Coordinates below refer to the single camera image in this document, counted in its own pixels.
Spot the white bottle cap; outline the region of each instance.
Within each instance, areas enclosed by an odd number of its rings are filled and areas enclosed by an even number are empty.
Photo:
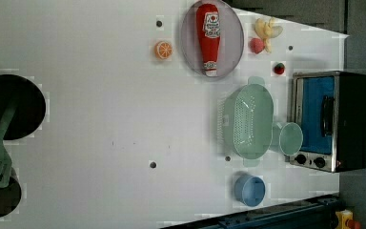
[[[218,76],[216,75],[216,70],[209,70],[209,71],[206,71],[206,75],[209,76],[209,77],[215,77],[215,76]]]

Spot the light green mug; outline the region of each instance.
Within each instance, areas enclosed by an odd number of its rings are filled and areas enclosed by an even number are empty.
[[[302,141],[302,130],[296,123],[276,122],[273,124],[271,150],[291,156],[301,149]]]

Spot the small blue cup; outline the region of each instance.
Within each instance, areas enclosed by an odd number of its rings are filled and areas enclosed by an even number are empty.
[[[265,193],[266,187],[259,177],[243,175],[234,185],[236,199],[250,207],[257,206],[264,199]]]

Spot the ketchup bottle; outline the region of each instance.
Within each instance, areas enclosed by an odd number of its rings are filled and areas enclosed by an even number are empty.
[[[217,76],[216,62],[220,40],[219,14],[213,4],[201,5],[196,13],[197,36],[207,76]]]

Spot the black toaster oven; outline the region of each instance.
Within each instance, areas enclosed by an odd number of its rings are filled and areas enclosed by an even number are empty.
[[[366,75],[296,73],[291,121],[303,133],[290,163],[327,172],[366,168]]]

